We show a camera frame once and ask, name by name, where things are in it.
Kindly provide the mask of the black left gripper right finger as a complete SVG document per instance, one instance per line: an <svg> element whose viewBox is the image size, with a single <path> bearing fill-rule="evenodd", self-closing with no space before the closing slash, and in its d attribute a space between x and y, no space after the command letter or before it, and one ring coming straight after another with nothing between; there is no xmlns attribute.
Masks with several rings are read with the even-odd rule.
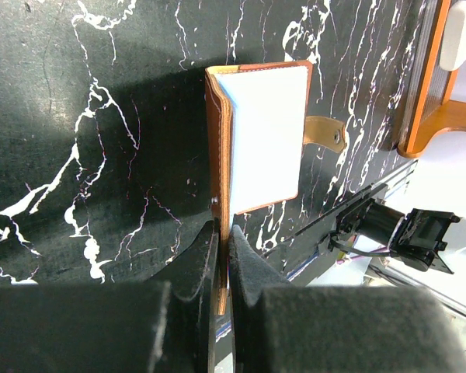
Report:
<svg viewBox="0 0 466 373"><path fill-rule="evenodd" d="M237 372L466 372L440 303L414 287L300 287L229 239Z"/></svg>

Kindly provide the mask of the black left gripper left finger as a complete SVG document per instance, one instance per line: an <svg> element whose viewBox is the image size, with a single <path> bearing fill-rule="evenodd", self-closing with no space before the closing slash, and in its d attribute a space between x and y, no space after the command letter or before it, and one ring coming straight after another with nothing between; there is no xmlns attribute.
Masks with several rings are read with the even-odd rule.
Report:
<svg viewBox="0 0 466 373"><path fill-rule="evenodd" d="M0 372L211 372L219 224L146 280L0 288Z"/></svg>

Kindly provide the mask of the orange leather card holder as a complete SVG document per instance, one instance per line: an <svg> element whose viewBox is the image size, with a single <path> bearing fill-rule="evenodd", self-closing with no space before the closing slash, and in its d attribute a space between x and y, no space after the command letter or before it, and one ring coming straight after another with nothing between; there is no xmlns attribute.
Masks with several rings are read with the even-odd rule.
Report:
<svg viewBox="0 0 466 373"><path fill-rule="evenodd" d="M211 210L219 223L216 312L228 299L233 217L298 195L303 147L340 153L346 125L308 115L313 64L307 60L205 69Z"/></svg>

